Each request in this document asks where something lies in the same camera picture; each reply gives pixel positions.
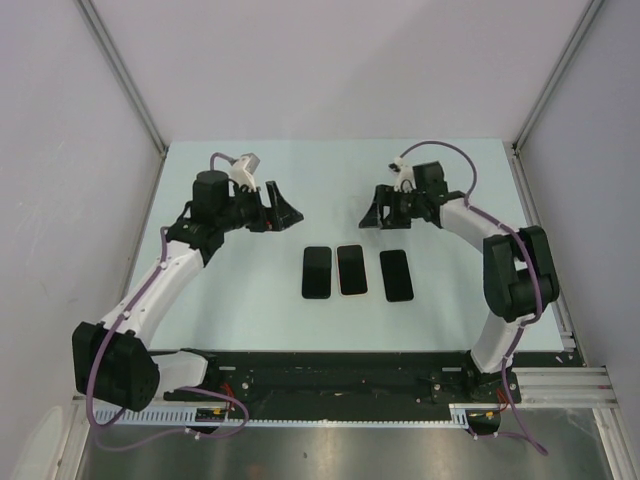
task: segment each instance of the smartphone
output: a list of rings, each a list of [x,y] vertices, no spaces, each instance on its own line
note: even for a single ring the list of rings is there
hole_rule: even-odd
[[[380,252],[380,266],[382,267],[382,280],[387,301],[408,302],[413,300],[413,285],[405,251]]]
[[[302,297],[326,299],[331,296],[331,249],[307,247],[302,259]]]
[[[342,295],[367,293],[367,274],[364,270],[364,253],[360,245],[344,245],[336,250],[338,279]]]

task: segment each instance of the phone screen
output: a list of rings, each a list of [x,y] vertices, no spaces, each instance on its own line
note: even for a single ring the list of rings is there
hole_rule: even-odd
[[[364,270],[364,253],[360,245],[338,247],[338,278],[342,295],[367,293],[367,275]]]
[[[331,296],[331,249],[307,247],[302,260],[302,297],[324,299]]]
[[[380,266],[382,267],[382,280],[387,301],[407,302],[413,300],[413,285],[405,251],[380,252]]]

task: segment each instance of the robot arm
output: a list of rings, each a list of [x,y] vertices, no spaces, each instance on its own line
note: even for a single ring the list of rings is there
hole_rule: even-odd
[[[97,325],[83,322],[76,328],[72,344],[79,392],[91,391],[95,398],[140,411],[158,394],[202,383],[208,365],[204,357],[187,351],[152,357],[148,348],[166,312],[222,246],[225,233],[243,227],[279,232],[303,220],[275,182],[266,184],[271,207],[262,205],[253,178],[259,162],[248,154],[230,159],[229,175],[200,172],[192,200],[161,232],[155,264]]]
[[[490,312],[479,340],[469,352],[470,369],[471,376],[477,379],[498,374],[505,357],[509,357],[507,362],[511,365],[510,346],[536,311],[531,276],[526,269],[516,268],[516,261],[523,258],[506,232],[513,230],[495,225],[470,208],[461,192],[449,192],[438,162],[416,165],[412,175],[406,172],[406,165],[398,165],[397,161],[390,168],[398,176],[404,175],[405,186],[409,179],[412,188],[401,188],[398,182],[393,187],[378,185],[360,228],[411,228],[412,219],[422,218],[458,235],[482,254],[484,294]],[[544,309],[559,295],[546,234],[534,226],[520,229],[517,235],[533,260]]]

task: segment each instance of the metallic floor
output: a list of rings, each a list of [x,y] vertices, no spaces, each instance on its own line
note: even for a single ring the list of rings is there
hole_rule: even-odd
[[[541,457],[521,441],[476,442],[462,430],[254,427],[226,440],[166,437],[127,453],[89,442],[82,480],[611,479],[590,410],[523,412]],[[511,415],[501,430],[518,431]],[[123,445],[157,427],[115,427],[104,442]]]

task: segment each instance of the white wall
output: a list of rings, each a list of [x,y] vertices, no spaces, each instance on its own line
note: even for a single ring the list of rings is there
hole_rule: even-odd
[[[74,394],[71,333],[117,301],[160,160],[72,1],[3,5],[0,62],[4,479]]]
[[[512,140],[587,3],[96,0],[171,140]]]
[[[640,2],[605,6],[526,144],[525,171],[588,358],[640,446]]]

